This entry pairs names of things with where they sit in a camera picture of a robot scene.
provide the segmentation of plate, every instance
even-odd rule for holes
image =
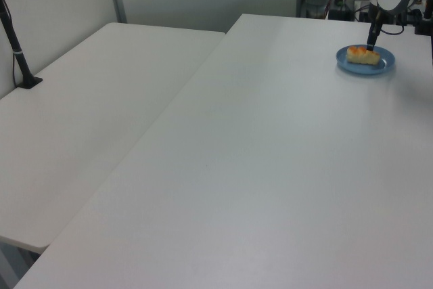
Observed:
[[[392,69],[395,65],[395,57],[387,49],[383,47],[374,47],[374,51],[380,54],[380,61],[377,65],[372,66],[371,64],[352,64],[347,61],[346,54],[349,47],[367,47],[366,45],[349,45],[338,50],[337,65],[347,71],[353,72],[355,74],[383,74]]]

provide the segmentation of black stand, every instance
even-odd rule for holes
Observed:
[[[5,1],[0,0],[0,19],[3,23],[3,27],[5,28],[5,32],[9,42],[12,46],[12,51],[14,52],[14,56],[16,61],[21,69],[22,73],[22,83],[17,85],[17,87],[30,89],[35,85],[39,84],[42,81],[42,78],[38,78],[33,76],[28,69],[26,58],[22,53],[20,43],[18,42],[18,38],[16,37],[15,30],[12,26],[12,21],[7,13],[7,9],[5,6]]]

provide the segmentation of white table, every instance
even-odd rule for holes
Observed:
[[[368,30],[242,16],[16,289],[430,288],[430,39]]]
[[[109,24],[0,101],[0,240],[42,252],[224,34]]]

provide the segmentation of pastry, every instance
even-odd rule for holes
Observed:
[[[371,64],[379,63],[380,54],[375,51],[367,50],[364,47],[349,47],[347,49],[346,58],[348,62],[353,64]]]

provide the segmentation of table surface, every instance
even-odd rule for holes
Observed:
[[[224,34],[109,24],[0,101],[0,240],[42,252]]]
[[[16,288],[430,288],[430,38],[368,30],[242,16]]]

